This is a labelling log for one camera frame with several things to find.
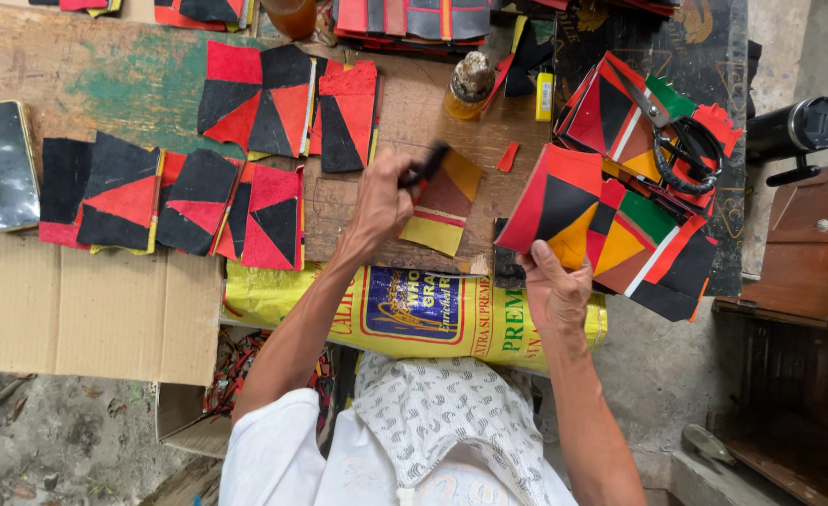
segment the glue jar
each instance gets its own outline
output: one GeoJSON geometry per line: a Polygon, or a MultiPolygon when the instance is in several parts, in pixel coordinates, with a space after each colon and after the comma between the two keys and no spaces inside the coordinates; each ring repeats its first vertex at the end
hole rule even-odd
{"type": "Polygon", "coordinates": [[[274,28],[290,39],[307,37],[314,31],[317,8],[314,0],[261,0],[274,28]]]}
{"type": "Polygon", "coordinates": [[[455,118],[469,120],[477,116],[495,86],[495,70],[481,52],[469,52],[454,67],[452,82],[443,103],[455,118]]]}

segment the scissors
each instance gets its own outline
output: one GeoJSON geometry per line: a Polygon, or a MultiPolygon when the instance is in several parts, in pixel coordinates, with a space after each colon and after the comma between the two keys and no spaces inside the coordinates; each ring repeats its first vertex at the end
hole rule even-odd
{"type": "Polygon", "coordinates": [[[654,145],[652,147],[654,165],[658,168],[660,178],[672,189],[689,195],[701,195],[714,189],[717,184],[717,177],[720,176],[723,166],[726,165],[726,155],[723,153],[720,141],[707,127],[694,118],[689,116],[679,116],[677,119],[671,118],[667,111],[657,107],[650,98],[645,97],[645,94],[639,91],[633,81],[623,75],[619,68],[613,65],[611,65],[611,68],[620,79],[623,87],[626,88],[626,93],[639,107],[639,111],[642,112],[646,120],[651,122],[654,133],[654,145]],[[674,146],[671,139],[664,133],[666,127],[670,127],[674,132],[677,132],[679,138],[677,146],[674,146]],[[674,174],[673,167],[664,155],[665,149],[676,158],[685,161],[689,165],[688,174],[690,178],[694,178],[700,183],[691,183],[674,174]],[[702,157],[713,158],[713,168],[708,167],[702,157]]]}

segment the yellow rice sack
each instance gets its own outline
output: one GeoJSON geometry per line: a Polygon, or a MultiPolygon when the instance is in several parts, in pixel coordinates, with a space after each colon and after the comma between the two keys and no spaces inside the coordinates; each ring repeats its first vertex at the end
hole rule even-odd
{"type": "MultiPolygon", "coordinates": [[[[304,270],[288,271],[228,261],[223,313],[240,323],[275,328],[324,266],[305,262],[304,270]]],[[[606,333],[605,296],[593,293],[586,318],[589,349],[597,348],[606,333]]],[[[526,291],[495,288],[488,276],[458,279],[362,267],[327,339],[397,358],[470,356],[548,374],[526,291]]]]}

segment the black thermos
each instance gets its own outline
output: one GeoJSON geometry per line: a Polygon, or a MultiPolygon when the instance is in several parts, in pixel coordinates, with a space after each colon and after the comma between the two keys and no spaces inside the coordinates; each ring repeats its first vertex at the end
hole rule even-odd
{"type": "Polygon", "coordinates": [[[748,120],[747,161],[761,163],[794,156],[797,167],[767,178],[768,186],[813,178],[820,168],[807,154],[828,149],[828,97],[817,97],[748,120]]]}

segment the white shirt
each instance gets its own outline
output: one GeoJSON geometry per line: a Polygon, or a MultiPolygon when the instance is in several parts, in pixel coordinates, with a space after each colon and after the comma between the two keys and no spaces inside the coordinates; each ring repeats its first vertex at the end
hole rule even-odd
{"type": "MultiPolygon", "coordinates": [[[[383,447],[353,409],[336,420],[330,458],[315,443],[318,395],[293,390],[246,414],[229,437],[223,463],[223,506],[394,506],[395,471],[383,447]]],[[[576,506],[547,460],[544,488],[553,504],[576,506]]],[[[519,506],[479,454],[457,445],[416,488],[415,505],[519,506]]]]}

